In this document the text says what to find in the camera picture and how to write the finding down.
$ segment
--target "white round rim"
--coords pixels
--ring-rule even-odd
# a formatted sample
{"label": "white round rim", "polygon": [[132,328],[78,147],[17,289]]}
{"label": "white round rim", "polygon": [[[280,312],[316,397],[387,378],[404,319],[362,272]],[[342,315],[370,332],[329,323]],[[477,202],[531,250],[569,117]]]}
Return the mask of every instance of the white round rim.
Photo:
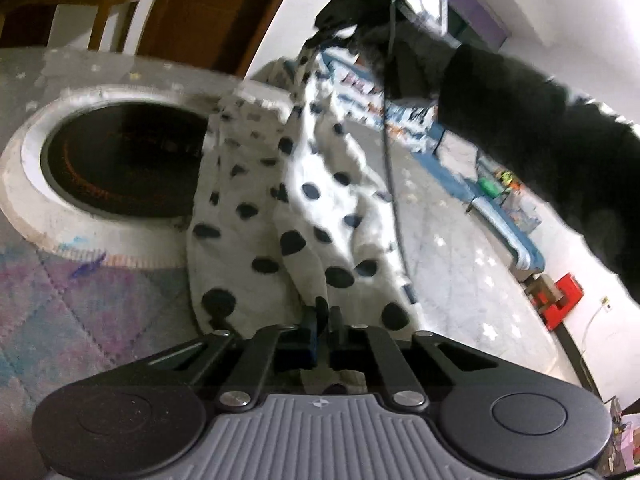
{"label": "white round rim", "polygon": [[186,264],[186,219],[130,218],[75,204],[54,190],[42,167],[42,152],[73,115],[106,105],[145,102],[209,112],[188,94],[109,85],[66,92],[41,108],[12,136],[0,156],[0,208],[12,226],[48,253],[79,262],[159,269]]}

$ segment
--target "black sleeve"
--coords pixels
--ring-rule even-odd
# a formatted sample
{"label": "black sleeve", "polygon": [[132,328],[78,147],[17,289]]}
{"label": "black sleeve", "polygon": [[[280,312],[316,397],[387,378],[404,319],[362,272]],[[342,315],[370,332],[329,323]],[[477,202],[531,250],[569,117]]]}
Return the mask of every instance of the black sleeve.
{"label": "black sleeve", "polygon": [[631,124],[517,60],[470,46],[447,67],[438,120],[547,200],[640,300],[640,139]]}

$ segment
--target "folded cloth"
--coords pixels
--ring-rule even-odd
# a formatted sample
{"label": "folded cloth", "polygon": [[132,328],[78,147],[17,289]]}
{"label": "folded cloth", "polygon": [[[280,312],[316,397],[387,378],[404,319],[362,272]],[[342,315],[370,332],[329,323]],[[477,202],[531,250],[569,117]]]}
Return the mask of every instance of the folded cloth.
{"label": "folded cloth", "polygon": [[326,318],[424,327],[394,234],[391,196],[345,130],[320,55],[302,52],[293,106],[222,96],[209,118],[188,233],[191,299],[203,332]]}

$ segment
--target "door frame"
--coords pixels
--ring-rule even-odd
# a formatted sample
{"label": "door frame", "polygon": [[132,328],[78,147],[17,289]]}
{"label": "door frame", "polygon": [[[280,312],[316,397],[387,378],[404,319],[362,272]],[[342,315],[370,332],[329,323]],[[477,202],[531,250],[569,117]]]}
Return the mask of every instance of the door frame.
{"label": "door frame", "polygon": [[[142,36],[140,37],[140,42],[138,43],[138,49],[136,50],[137,56],[150,55],[151,49],[156,42],[160,25],[168,9],[169,1],[170,0],[154,0],[149,16],[146,19]],[[244,77],[246,75],[251,62],[254,59],[255,53],[258,51],[258,47],[260,47],[260,43],[278,12],[282,1],[283,0],[271,0],[270,4],[265,8],[264,14],[258,23],[255,33],[244,51],[242,60],[236,69],[235,76]]]}

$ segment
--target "red object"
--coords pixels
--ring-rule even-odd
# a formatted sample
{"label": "red object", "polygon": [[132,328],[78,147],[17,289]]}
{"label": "red object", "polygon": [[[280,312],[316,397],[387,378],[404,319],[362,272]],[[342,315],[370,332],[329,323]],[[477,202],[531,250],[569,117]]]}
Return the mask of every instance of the red object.
{"label": "red object", "polygon": [[[550,304],[541,314],[545,320],[546,328],[551,332],[556,329],[560,322],[566,317],[571,309],[582,299],[584,292],[580,283],[575,281],[571,274],[565,274],[556,282],[556,286],[560,292],[564,294],[564,298],[558,303]],[[547,303],[546,297],[539,292],[534,297],[537,304],[543,305]]]}

